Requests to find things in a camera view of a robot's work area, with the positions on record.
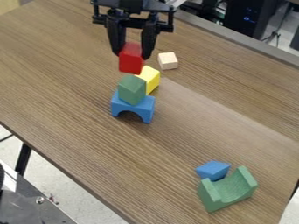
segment blue block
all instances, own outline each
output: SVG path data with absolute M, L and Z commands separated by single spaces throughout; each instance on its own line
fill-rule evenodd
M 133 106 L 119 99 L 118 91 L 115 91 L 111 99 L 111 113 L 112 116 L 118 116 L 122 111 L 131 111 L 138 114 L 144 123 L 150 123 L 154 115 L 155 103 L 155 96 L 146 95 L 143 100 Z
M 211 161 L 199 166 L 195 171 L 202 179 L 209 178 L 211 181 L 216 181 L 224 178 L 230 167 L 230 164 Z

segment yellow block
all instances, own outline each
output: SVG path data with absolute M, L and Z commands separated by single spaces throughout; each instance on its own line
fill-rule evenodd
M 160 84 L 160 72 L 150 66 L 144 66 L 136 77 L 146 81 L 146 94 L 149 95 Z

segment blue arch block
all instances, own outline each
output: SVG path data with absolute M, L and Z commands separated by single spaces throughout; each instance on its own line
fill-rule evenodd
M 155 103 L 155 96 L 146 95 L 142 101 L 133 106 L 119 99 L 118 91 L 115 91 L 111 99 L 111 114 L 112 116 L 118 116 L 122 111 L 131 111 L 138 114 L 144 123 L 150 123 L 154 115 Z

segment green arch block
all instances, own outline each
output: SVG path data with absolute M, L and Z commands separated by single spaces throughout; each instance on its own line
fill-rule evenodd
M 212 213 L 251 197 L 257 187 L 258 183 L 253 175 L 246 166 L 242 165 L 232 175 L 219 181 L 202 179 L 198 188 L 198 196 L 205 205 L 206 211 Z

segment block stack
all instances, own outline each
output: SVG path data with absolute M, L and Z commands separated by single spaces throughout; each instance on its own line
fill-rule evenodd
M 150 123 L 156 104 L 156 97 L 150 93 L 159 86 L 160 72 L 150 66 L 143 67 L 139 45 L 127 43 L 119 56 L 120 71 L 128 75 L 122 77 L 112 97 L 112 116 L 131 111 L 138 114 L 144 123 Z

